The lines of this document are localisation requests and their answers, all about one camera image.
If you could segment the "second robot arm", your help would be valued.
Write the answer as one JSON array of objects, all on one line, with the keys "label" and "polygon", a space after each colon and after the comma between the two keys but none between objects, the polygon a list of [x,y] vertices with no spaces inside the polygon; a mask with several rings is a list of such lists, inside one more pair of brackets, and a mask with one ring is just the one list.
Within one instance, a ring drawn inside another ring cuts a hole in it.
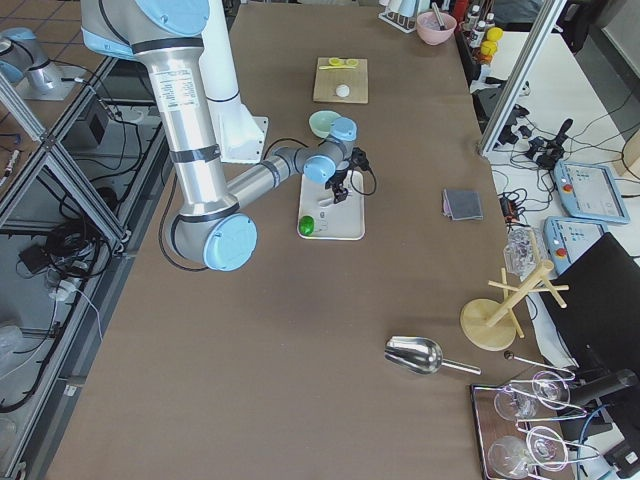
[{"label": "second robot arm", "polygon": [[26,27],[1,32],[1,73],[23,99],[63,101],[73,88],[62,81],[64,70],[51,61],[35,33]]}]

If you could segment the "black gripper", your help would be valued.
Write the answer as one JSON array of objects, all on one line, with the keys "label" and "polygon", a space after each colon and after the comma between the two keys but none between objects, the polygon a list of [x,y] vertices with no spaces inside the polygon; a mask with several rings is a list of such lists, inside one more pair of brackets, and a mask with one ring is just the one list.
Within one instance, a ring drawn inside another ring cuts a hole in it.
[{"label": "black gripper", "polygon": [[341,203],[348,197],[348,189],[344,187],[344,181],[347,177],[348,170],[337,170],[326,182],[325,188],[331,189],[333,192],[333,202]]}]

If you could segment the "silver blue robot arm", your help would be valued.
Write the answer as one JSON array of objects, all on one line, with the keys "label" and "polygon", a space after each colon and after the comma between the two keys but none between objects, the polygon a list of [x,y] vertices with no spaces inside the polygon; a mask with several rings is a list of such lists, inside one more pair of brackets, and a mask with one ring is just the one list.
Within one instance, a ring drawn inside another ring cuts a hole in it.
[{"label": "silver blue robot arm", "polygon": [[322,186],[343,181],[359,149],[356,123],[335,120],[315,147],[278,148],[232,181],[230,150],[263,132],[242,104],[219,1],[84,1],[82,33],[92,51],[143,64],[166,133],[184,203],[165,229],[180,257],[233,271],[258,239],[242,207],[294,174]]}]

